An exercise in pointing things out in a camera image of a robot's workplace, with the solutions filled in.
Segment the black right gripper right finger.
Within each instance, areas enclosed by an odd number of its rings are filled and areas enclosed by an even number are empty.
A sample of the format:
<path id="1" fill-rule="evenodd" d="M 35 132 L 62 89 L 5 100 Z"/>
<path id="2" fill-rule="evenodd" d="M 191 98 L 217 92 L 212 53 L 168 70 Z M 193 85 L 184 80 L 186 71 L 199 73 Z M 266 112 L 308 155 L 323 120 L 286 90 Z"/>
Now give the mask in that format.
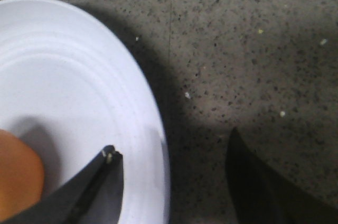
<path id="1" fill-rule="evenodd" d="M 225 161 L 239 223 L 337 223 L 337 209 L 314 198 L 252 153 L 234 128 Z"/>

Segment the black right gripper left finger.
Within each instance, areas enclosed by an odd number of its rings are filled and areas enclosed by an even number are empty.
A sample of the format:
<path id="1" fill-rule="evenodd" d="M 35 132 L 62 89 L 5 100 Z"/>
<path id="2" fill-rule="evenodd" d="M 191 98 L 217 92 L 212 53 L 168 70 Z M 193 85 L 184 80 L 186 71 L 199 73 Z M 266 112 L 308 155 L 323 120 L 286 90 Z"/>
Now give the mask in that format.
<path id="1" fill-rule="evenodd" d="M 51 195 L 4 222 L 118 223 L 123 190 L 123 156 L 107 145 Z"/>

